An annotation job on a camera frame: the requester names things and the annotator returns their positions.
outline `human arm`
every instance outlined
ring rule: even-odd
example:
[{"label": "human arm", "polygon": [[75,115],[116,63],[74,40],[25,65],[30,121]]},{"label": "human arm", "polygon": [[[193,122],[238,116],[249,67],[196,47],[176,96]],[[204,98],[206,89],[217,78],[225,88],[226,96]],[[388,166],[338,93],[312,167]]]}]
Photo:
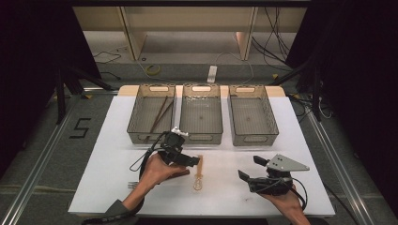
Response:
[{"label": "human arm", "polygon": [[272,202],[275,207],[287,218],[293,225],[308,225],[310,221],[305,217],[299,203],[299,197],[291,190],[285,195],[272,196],[259,194],[263,198]]},{"label": "human arm", "polygon": [[135,189],[128,195],[122,204],[128,209],[132,210],[141,202],[144,196],[157,184],[169,178],[175,173],[182,173],[186,167],[177,165],[167,165],[161,159],[158,153],[151,156],[146,165],[140,182]]}]

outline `white table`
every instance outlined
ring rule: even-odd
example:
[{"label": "white table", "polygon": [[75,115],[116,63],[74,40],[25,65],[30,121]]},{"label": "white table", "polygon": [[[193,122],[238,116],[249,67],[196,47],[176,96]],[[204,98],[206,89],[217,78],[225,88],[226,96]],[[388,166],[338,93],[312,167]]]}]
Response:
[{"label": "white table", "polygon": [[[315,217],[333,216],[334,210],[288,97],[269,98],[280,131],[272,146],[235,147],[231,140],[227,98],[222,90],[222,143],[183,145],[184,154],[204,156],[203,189],[193,189],[196,168],[190,168],[190,175],[164,181],[152,189],[138,215],[174,218],[279,216],[279,211],[269,201],[249,191],[247,183],[239,179],[237,170],[250,177],[264,177],[267,175],[266,168],[254,164],[253,156],[272,159],[276,154],[282,154],[310,167],[307,172],[291,172],[308,192],[309,201],[304,213]],[[178,109],[180,91],[177,96]],[[135,97],[114,97],[69,208],[70,213],[79,216],[104,213],[116,199],[124,200],[130,193],[129,181],[138,181],[138,172],[130,171],[129,167],[149,145],[134,145],[127,133],[134,100]],[[295,184],[304,196],[303,188],[297,182]]]}]

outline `wrist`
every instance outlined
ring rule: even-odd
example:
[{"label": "wrist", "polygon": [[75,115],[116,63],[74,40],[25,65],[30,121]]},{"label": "wrist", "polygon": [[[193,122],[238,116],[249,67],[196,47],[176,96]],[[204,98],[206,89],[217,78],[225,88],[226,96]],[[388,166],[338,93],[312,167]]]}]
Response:
[{"label": "wrist", "polygon": [[148,185],[146,182],[139,182],[138,185],[131,191],[129,196],[122,202],[122,204],[128,209],[133,210],[143,200],[145,195],[153,187]]},{"label": "wrist", "polygon": [[285,216],[293,225],[310,225],[310,221],[308,221],[304,213],[301,211],[295,210],[293,212],[285,214]]}]

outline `metal rail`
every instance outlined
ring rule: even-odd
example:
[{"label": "metal rail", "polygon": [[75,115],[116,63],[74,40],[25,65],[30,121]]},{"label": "metal rail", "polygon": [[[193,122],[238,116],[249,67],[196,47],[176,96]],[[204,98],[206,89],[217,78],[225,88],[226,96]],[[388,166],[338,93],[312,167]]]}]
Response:
[{"label": "metal rail", "polygon": [[336,176],[342,185],[343,191],[352,206],[358,223],[363,225],[375,224],[365,202],[363,201],[350,175],[345,169],[343,162],[340,160],[340,157],[331,143],[328,133],[325,131],[322,123],[316,120],[312,112],[309,113],[309,118],[311,124],[313,125],[314,131],[330,161],[331,167],[336,173]]},{"label": "metal rail", "polygon": [[5,217],[2,219],[2,225],[17,224],[18,219],[22,215],[24,208],[26,207],[33,191],[35,190],[35,186],[37,185],[38,180],[43,174],[47,162],[51,158],[51,155],[53,154],[53,151],[58,144],[62,133],[64,132],[65,126],[68,124],[69,117],[79,99],[80,96],[73,96],[70,99],[69,107],[67,108],[67,113],[64,119],[59,125],[56,125],[49,141],[47,141],[43,151],[38,158],[38,161],[32,169],[32,172],[27,177],[25,183],[20,189],[20,192],[17,194],[14,201],[7,210]]}]

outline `wire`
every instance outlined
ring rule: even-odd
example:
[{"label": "wire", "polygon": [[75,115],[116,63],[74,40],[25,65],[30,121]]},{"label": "wire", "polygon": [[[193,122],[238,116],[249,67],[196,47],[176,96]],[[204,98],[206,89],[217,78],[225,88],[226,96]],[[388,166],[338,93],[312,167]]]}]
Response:
[{"label": "wire", "polygon": [[354,217],[354,215],[351,213],[351,211],[349,211],[348,207],[344,204],[344,202],[337,197],[337,195],[331,190],[331,188],[329,186],[327,186],[324,182],[322,182],[322,184],[324,185],[324,187],[334,196],[334,198],[336,198],[336,200],[340,203],[340,205],[345,209],[345,211],[348,213],[349,216],[351,216],[351,218],[354,220],[355,224],[360,225],[357,222],[357,219]]},{"label": "wire", "polygon": [[298,120],[298,123],[301,123],[301,121],[302,121],[305,117],[307,117],[307,115],[308,115],[310,112],[312,112],[312,110],[308,110],[307,113],[305,113],[305,115],[302,116],[300,120]]},{"label": "wire", "polygon": [[272,28],[272,31],[271,31],[271,34],[270,34],[268,40],[270,39],[272,34],[275,34],[275,37],[278,39],[279,49],[280,49],[281,54],[282,54],[282,56],[283,56],[283,58],[285,60],[286,58],[285,58],[284,54],[286,54],[286,56],[288,55],[287,52],[289,51],[289,48],[286,46],[286,44],[284,44],[284,41],[283,41],[283,39],[282,39],[282,37],[281,37],[281,35],[279,33],[279,14],[281,12],[281,9],[279,7],[275,8],[275,23],[273,25],[272,25],[271,18],[269,17],[267,8],[264,7],[264,10],[265,10],[265,12],[267,14],[269,24],[270,24],[270,26]]},{"label": "wire", "polygon": [[138,66],[140,66],[140,68],[143,70],[143,72],[144,72],[144,74],[147,76],[147,78],[149,78],[149,79],[152,79],[152,80],[159,80],[159,81],[165,81],[165,82],[170,82],[170,83],[191,83],[191,84],[197,84],[197,82],[189,82],[189,81],[173,81],[173,80],[168,80],[168,79],[163,79],[163,78],[158,78],[158,77],[155,77],[155,76],[151,76],[151,75],[148,75],[147,73],[146,73],[146,69],[143,67],[143,65],[140,63],[140,62],[138,62],[138,60],[136,60],[135,61],[137,64],[138,64]]},{"label": "wire", "polygon": [[98,53],[98,54],[95,54],[95,55],[93,55],[93,57],[94,57],[94,58],[95,58],[95,57],[98,57],[100,54],[103,54],[103,53],[107,53],[107,54],[110,54],[110,55],[116,56],[116,58],[113,58],[113,59],[111,59],[111,60],[108,60],[108,61],[106,61],[106,62],[96,62],[96,63],[100,63],[100,64],[107,64],[107,63],[110,63],[110,62],[112,62],[112,61],[114,61],[114,60],[116,60],[116,59],[118,59],[118,58],[121,58],[121,57],[122,57],[122,55],[121,55],[121,54],[110,53],[110,52],[100,52],[100,53]]},{"label": "wire", "polygon": [[245,81],[245,82],[242,82],[241,84],[247,83],[247,82],[251,81],[251,80],[254,78],[254,72],[253,72],[252,65],[251,65],[248,61],[241,60],[240,58],[236,57],[234,54],[229,53],[229,52],[223,52],[223,53],[220,53],[219,55],[217,55],[216,59],[214,60],[214,66],[217,66],[217,60],[218,60],[218,59],[220,58],[220,56],[222,56],[223,54],[231,54],[231,55],[234,56],[237,60],[242,61],[242,62],[245,62],[245,63],[247,63],[247,64],[249,65],[250,71],[252,72],[252,76],[251,76],[250,79],[248,79],[248,80]]},{"label": "wire", "polygon": [[111,74],[112,76],[116,77],[118,80],[122,80],[121,77],[118,77],[118,76],[114,75],[112,72],[101,72],[101,73]]},{"label": "wire", "polygon": [[307,194],[307,190],[305,189],[305,186],[296,178],[292,178],[293,180],[297,181],[299,184],[301,184],[302,188],[304,189],[304,193],[305,193],[305,201],[302,198],[302,196],[296,191],[294,190],[292,187],[290,188],[291,191],[293,191],[293,193],[295,193],[302,201],[302,210],[304,211],[304,209],[307,207],[307,203],[308,203],[308,194]]},{"label": "wire", "polygon": [[322,98],[319,99],[319,104],[318,104],[319,111],[321,112],[321,114],[322,114],[325,118],[330,119],[330,118],[333,116],[333,112],[330,111],[330,114],[329,114],[329,115],[325,115],[325,114],[323,113],[322,108],[321,108],[321,101],[322,101]]}]

